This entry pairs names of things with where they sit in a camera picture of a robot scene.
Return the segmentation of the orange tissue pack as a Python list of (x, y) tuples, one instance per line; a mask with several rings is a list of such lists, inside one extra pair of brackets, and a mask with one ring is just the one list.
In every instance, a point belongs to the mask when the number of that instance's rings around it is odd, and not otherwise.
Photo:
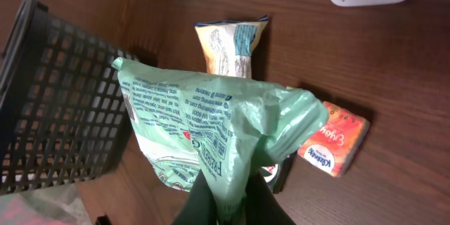
[(328, 121), (309, 139), (297, 154), (311, 165), (333, 176), (342, 176), (349, 167), (370, 122), (328, 101)]

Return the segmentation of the white teal package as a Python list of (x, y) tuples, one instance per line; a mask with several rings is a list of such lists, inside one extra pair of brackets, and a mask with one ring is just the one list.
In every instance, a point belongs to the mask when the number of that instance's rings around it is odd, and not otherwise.
[(263, 16), (253, 21), (219, 20), (197, 22), (207, 73), (229, 77), (252, 77), (251, 57), (269, 21)]

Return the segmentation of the dark green round-label box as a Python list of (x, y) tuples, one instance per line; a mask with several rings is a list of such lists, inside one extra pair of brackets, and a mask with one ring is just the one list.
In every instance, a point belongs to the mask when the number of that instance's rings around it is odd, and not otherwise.
[(296, 153), (291, 153), (284, 161), (278, 164), (259, 168), (261, 175), (264, 177), (267, 186), (273, 194), (278, 194), (283, 190), (285, 180), (288, 178), (295, 156)]

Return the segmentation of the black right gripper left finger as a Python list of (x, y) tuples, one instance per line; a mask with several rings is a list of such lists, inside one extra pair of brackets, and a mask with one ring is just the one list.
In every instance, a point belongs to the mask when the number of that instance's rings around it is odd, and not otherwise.
[(172, 225), (216, 225), (217, 206), (202, 171), (197, 175), (189, 197)]

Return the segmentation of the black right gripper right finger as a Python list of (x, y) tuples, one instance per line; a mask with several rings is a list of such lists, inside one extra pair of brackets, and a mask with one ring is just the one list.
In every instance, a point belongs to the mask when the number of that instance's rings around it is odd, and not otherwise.
[(295, 222), (276, 201), (266, 184), (264, 177), (258, 172), (252, 175), (245, 189), (246, 224), (249, 225), (295, 225)]

